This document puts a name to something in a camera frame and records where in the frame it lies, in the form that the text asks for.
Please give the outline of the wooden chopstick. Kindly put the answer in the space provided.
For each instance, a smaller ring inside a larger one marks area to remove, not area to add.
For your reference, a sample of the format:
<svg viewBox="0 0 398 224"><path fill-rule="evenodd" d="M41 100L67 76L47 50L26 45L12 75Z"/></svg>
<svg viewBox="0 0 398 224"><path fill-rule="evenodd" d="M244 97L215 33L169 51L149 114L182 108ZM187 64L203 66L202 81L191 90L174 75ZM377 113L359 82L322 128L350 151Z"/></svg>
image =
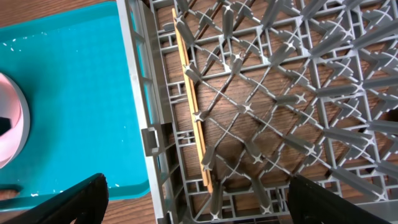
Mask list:
<svg viewBox="0 0 398 224"><path fill-rule="evenodd" d="M182 64L183 72L185 72L186 66L190 63L190 61L188 58L185 41L183 40L181 33L177 29L177 13L174 8L172 8L172 17L174 20L175 35L176 35L176 40L177 40L177 45L178 45L178 52L180 55L180 61ZM203 185L207 188L208 192L212 194L213 193L213 184L212 184L210 172L208 170L204 170L204 166L201 163L204 153L206 152L203 130L202 130L201 123L195 122L195 118L193 115L195 112L198 111L194 83L186 74L183 74L183 78L184 78L185 88L187 91L187 99L188 99L188 105L189 105L189 110L190 110L190 118L191 118L192 126L193 126L195 144L197 147L197 154L198 154L198 158L199 158L201 175L203 178Z"/></svg>

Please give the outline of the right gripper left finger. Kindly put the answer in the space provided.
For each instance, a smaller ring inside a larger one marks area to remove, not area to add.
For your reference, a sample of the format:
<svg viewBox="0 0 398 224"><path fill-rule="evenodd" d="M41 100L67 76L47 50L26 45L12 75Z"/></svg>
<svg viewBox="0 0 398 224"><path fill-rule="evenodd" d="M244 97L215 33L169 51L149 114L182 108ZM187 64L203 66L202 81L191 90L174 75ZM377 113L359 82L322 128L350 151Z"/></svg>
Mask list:
<svg viewBox="0 0 398 224"><path fill-rule="evenodd" d="M5 224L101 223L108 202L106 178L97 173Z"/></svg>

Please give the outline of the grey dishwasher rack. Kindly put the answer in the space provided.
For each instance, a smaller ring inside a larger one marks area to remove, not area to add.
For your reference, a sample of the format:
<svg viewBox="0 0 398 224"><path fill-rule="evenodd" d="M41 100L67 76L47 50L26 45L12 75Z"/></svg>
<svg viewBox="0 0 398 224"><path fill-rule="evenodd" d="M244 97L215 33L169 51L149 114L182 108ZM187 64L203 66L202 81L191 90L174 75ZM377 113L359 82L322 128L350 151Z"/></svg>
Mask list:
<svg viewBox="0 0 398 224"><path fill-rule="evenodd" d="M157 223L288 223L295 175L397 222L396 1L117 7Z"/></svg>

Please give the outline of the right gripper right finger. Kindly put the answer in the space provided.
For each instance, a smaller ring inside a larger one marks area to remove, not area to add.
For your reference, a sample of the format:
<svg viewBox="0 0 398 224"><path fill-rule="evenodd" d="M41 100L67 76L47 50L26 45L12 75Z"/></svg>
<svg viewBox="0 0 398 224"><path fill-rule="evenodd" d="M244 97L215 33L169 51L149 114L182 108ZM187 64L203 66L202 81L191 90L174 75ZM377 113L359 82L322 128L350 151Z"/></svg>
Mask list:
<svg viewBox="0 0 398 224"><path fill-rule="evenodd" d="M383 219L301 175L295 175L290 180L287 205L294 224L384 223Z"/></svg>

